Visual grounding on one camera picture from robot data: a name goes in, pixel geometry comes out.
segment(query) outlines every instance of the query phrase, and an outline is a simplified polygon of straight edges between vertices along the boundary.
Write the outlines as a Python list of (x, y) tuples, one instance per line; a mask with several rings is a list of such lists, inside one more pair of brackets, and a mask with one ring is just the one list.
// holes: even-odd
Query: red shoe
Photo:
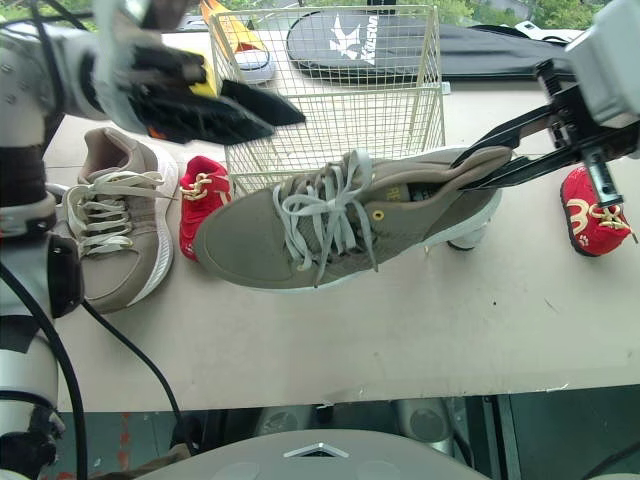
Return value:
[(197, 261), (193, 240), (198, 227), (209, 214), (231, 201), (227, 171), (207, 157), (193, 157), (187, 164), (187, 172), (180, 179), (180, 191), (180, 250), (185, 257)]
[(560, 198), (571, 244), (582, 255), (597, 257), (609, 253), (633, 234), (620, 205), (598, 207), (598, 197), (585, 167), (569, 173), (562, 183)]

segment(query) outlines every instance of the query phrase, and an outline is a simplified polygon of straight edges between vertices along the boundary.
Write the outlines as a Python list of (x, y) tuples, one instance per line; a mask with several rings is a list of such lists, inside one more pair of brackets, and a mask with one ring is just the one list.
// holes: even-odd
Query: white wire basket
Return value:
[[(241, 191), (316, 170), (353, 148), (394, 160), (444, 144), (434, 7), (312, 7), (213, 15), (218, 91), (225, 78), (246, 81), (231, 47), (242, 39), (234, 38), (230, 17), (256, 26), (253, 33), (269, 51), (276, 72), (258, 87), (284, 96), (307, 118), (304, 124), (278, 128), (271, 138), (226, 148), (229, 175)], [(303, 20), (296, 30), (300, 54), (290, 43), (295, 38), (289, 27)], [(337, 64), (323, 65), (325, 57), (338, 58)]]

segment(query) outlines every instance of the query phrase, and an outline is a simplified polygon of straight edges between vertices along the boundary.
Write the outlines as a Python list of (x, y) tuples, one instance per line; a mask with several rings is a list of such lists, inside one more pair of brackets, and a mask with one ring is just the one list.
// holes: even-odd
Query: shoelace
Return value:
[(589, 215), (593, 218), (597, 218), (600, 220), (599, 225), (603, 227), (613, 228), (614, 230), (620, 230), (624, 228), (628, 228), (631, 231), (631, 236), (634, 241), (638, 243), (638, 237), (636, 237), (635, 232), (631, 228), (630, 225), (625, 223), (620, 215), (622, 214), (622, 209), (619, 205), (614, 205), (613, 207), (604, 207), (602, 208), (602, 213), (596, 212), (596, 208), (599, 208), (597, 205), (591, 205), (589, 207)]
[[(165, 197), (155, 188), (164, 180), (159, 172), (113, 172), (89, 185), (76, 185), (66, 194), (64, 209), (81, 255), (107, 253), (133, 245), (131, 215), (124, 196)], [(96, 196), (110, 197), (95, 200)]]
[[(289, 195), (282, 202), (279, 198), (281, 186), (278, 185), (273, 190), (273, 203), (284, 226), (286, 246), (294, 261), (299, 262), (298, 270), (308, 270), (314, 260), (318, 263), (319, 269), (314, 282), (316, 287), (324, 275), (332, 244), (335, 245), (338, 254), (357, 247), (353, 228), (347, 218), (348, 205), (355, 208), (371, 265), (374, 270), (378, 270), (369, 218), (362, 204), (356, 200), (356, 196), (373, 181), (373, 163), (368, 155), (352, 155), (344, 184), (343, 168), (344, 166), (334, 165), (331, 167), (334, 175), (321, 178), (325, 199), (319, 198), (318, 191), (311, 185), (306, 186), (306, 194)], [(351, 183), (358, 169), (361, 172), (362, 185), (353, 189)], [(302, 217), (312, 218), (314, 232), (322, 246), (319, 256), (314, 256), (309, 250), (304, 236), (297, 228)]]
[[(182, 192), (182, 194), (184, 195), (183, 198), (191, 202), (195, 202), (196, 200), (200, 200), (206, 197), (209, 194), (209, 190), (204, 188), (204, 185), (207, 183), (213, 183), (213, 179), (209, 178), (210, 175), (211, 174), (207, 173), (198, 173), (196, 175), (196, 181), (189, 184), (191, 189), (180, 187), (180, 192)], [(220, 180), (227, 180), (227, 177), (216, 175), (213, 176), (215, 178), (219, 178)], [(220, 196), (220, 200), (222, 201), (223, 205), (226, 205), (228, 203), (227, 192), (223, 190), (214, 190), (214, 192), (216, 192)]]

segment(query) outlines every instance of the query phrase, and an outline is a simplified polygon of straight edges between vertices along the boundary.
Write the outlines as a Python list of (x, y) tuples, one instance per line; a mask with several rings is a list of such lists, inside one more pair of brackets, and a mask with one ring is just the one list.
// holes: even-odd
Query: cable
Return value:
[(71, 413), (73, 415), (73, 426), (76, 433), (76, 477), (78, 480), (87, 480), (87, 430), (84, 423), (84, 407), (82, 406), (82, 396), (80, 395), (80, 387), (78, 379), (73, 371), (73, 365), (67, 355), (67, 351), (58, 336), (58, 332), (53, 324), (44, 313), (42, 307), (33, 298), (31, 293), (20, 283), (20, 281), (0, 262), (0, 278), (15, 293), (25, 307), (31, 312), (33, 318), (42, 329), (49, 346), (56, 360), (60, 364), (60, 369), (67, 382), (69, 389), (69, 398), (71, 399)]
[(82, 22), (78, 20), (78, 18), (73, 13), (71, 13), (69, 10), (64, 8), (60, 3), (58, 3), (57, 0), (42, 0), (42, 1), (47, 5), (49, 5), (51, 8), (53, 8), (55, 11), (57, 11), (60, 15), (62, 15), (64, 19), (74, 27), (80, 30), (87, 30), (87, 27), (85, 27), (82, 24)]
[(582, 480), (588, 480), (597, 475), (600, 475), (609, 467), (612, 467), (616, 463), (624, 460), (625, 458), (627, 458), (628, 456), (636, 452), (640, 452), (640, 441), (632, 443), (627, 448), (624, 448), (619, 452), (609, 455), (607, 458), (601, 461), (598, 465), (596, 465), (591, 470), (589, 470), (589, 473), (587, 473), (584, 477), (582, 477)]
[(44, 23), (38, 10), (38, 0), (31, 0), (29, 2), (29, 8), (31, 10), (31, 16), (33, 17), (33, 23), (38, 31), (40, 37), (40, 43), (42, 44), (42, 52), (44, 54), (44, 60), (47, 64), (47, 70), (51, 77), (51, 83), (53, 85), (53, 96), (55, 106), (52, 115), (62, 112), (64, 108), (64, 88), (62, 86), (62, 79), (60, 78), (60, 72), (56, 65), (56, 57), (53, 52), (53, 45), (51, 39), (44, 28)]
[(149, 367), (149, 369), (156, 376), (162, 388), (164, 388), (167, 397), (169, 398), (169, 403), (171, 404), (171, 410), (173, 410), (173, 415), (176, 417), (176, 425), (178, 429), (182, 431), (182, 436), (185, 439), (185, 443), (187, 448), (189, 449), (189, 453), (194, 456), (197, 452), (193, 446), (193, 442), (189, 436), (189, 432), (187, 431), (184, 418), (182, 416), (182, 412), (180, 411), (180, 407), (178, 407), (178, 402), (176, 401), (176, 397), (171, 390), (171, 386), (167, 379), (164, 377), (160, 369), (156, 366), (153, 361), (149, 357), (147, 357), (142, 350), (140, 350), (131, 340), (125, 337), (116, 327), (111, 325), (102, 315), (100, 315), (95, 308), (91, 306), (91, 304), (85, 299), (82, 301), (82, 306), (84, 309), (89, 312), (89, 314), (95, 318), (100, 325), (106, 328), (109, 333), (111, 333), (114, 337), (116, 337), (120, 342), (124, 344), (129, 350), (131, 350), (142, 362)]
[[(90, 11), (82, 11), (73, 14), (77, 19), (85, 19), (85, 18), (93, 18), (93, 12)], [(41, 15), (42, 23), (52, 23), (52, 22), (62, 22), (67, 19), (62, 15)], [(15, 20), (7, 20), (6, 22), (0, 23), (0, 29), (6, 28), (10, 25), (16, 25), (19, 23), (33, 23), (33, 19), (31, 17), (25, 18), (16, 18)]]
[(473, 461), (473, 451), (457, 429), (453, 430), (453, 441), (458, 445), (460, 453), (462, 453), (462, 456), (464, 457), (464, 463), (466, 463), (468, 467), (476, 468), (475, 462)]

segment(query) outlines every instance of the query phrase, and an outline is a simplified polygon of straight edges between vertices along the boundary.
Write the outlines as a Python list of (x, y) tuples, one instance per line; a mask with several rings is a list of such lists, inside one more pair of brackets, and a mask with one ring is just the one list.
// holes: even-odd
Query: robotic arm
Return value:
[[(136, 133), (234, 144), (263, 138), (304, 116), (286, 100), (225, 81), (217, 98), (193, 95), (202, 58), (161, 44), (185, 0), (95, 1), (99, 34), (27, 24), (0, 26), (0, 260), (50, 318), (71, 311), (83, 289), (75, 246), (49, 233), (55, 202), (45, 191), (47, 118), (70, 113), (112, 119)], [(538, 77), (549, 104), (493, 129), (457, 160), (488, 145), (515, 148), (547, 129), (555, 150), (520, 157), (467, 189), (529, 181), (584, 162), (601, 205), (620, 203), (606, 162), (638, 155), (640, 4), (615, 0), (567, 47), (578, 85), (563, 89), (553, 65)], [(0, 478), (35, 478), (55, 455), (57, 367), (50, 344), (22, 301), (0, 282)]]

